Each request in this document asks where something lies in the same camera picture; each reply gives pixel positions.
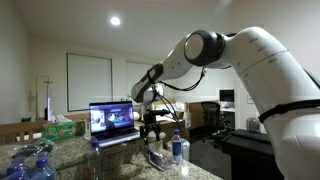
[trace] plastic bag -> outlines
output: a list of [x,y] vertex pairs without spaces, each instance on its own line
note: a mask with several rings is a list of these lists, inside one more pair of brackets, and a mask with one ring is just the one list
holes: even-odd
[[11,157],[12,159],[16,157],[30,157],[39,154],[40,152],[50,153],[57,148],[58,147],[54,144],[54,142],[46,138],[41,138],[33,144],[15,147]]

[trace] laptop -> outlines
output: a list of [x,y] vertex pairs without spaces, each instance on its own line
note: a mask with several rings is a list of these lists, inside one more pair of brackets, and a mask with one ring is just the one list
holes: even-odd
[[140,138],[134,127],[132,101],[90,103],[91,137],[100,147],[109,147]]

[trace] bottle cap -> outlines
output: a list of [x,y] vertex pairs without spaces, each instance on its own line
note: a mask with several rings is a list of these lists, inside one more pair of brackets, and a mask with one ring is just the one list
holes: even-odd
[[47,158],[38,159],[38,160],[36,161],[36,166],[37,166],[37,168],[46,167],[47,164],[48,164],[48,159],[47,159]]
[[91,147],[99,147],[99,141],[97,139],[92,140]]
[[147,151],[147,154],[150,156],[150,155],[152,155],[152,151],[149,149],[148,151]]
[[173,134],[174,134],[174,135],[179,135],[179,133],[180,133],[179,129],[175,129],[175,130],[173,131]]
[[19,172],[21,171],[19,165],[13,165],[13,166],[9,166],[7,168],[7,175],[13,174],[15,172]]

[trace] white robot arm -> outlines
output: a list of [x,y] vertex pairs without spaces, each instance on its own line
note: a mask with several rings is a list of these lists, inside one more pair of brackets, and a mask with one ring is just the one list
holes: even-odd
[[193,65],[232,66],[257,106],[281,173],[319,179],[320,86],[277,39],[258,27],[232,37],[196,31],[133,87],[133,99],[146,102],[143,93],[151,84],[179,78]]

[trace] water bottle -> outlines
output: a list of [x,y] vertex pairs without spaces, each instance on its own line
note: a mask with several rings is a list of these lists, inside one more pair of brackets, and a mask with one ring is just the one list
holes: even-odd
[[87,154],[87,167],[84,170],[86,174],[84,179],[100,180],[104,179],[103,175],[103,152],[99,147],[98,140],[92,140],[91,149]]
[[7,177],[4,180],[29,180],[28,174],[21,169],[20,165],[13,164],[7,168]]
[[55,169],[53,168],[53,166],[52,166],[51,163],[50,163],[49,153],[46,152],[46,151],[40,152],[40,153],[38,154],[38,160],[41,160],[41,159],[48,159],[47,169],[48,169],[48,171],[50,171],[51,173],[55,174],[56,171],[55,171]]
[[175,129],[173,131],[174,135],[171,139],[172,143],[172,162],[181,163],[182,162],[182,140],[179,136],[179,130]]
[[28,173],[29,169],[24,163],[25,163],[24,157],[16,157],[12,160],[12,166],[20,167],[22,171],[25,171],[26,173]]
[[41,158],[36,161],[36,169],[31,180],[54,180],[54,173],[48,165],[47,158]]

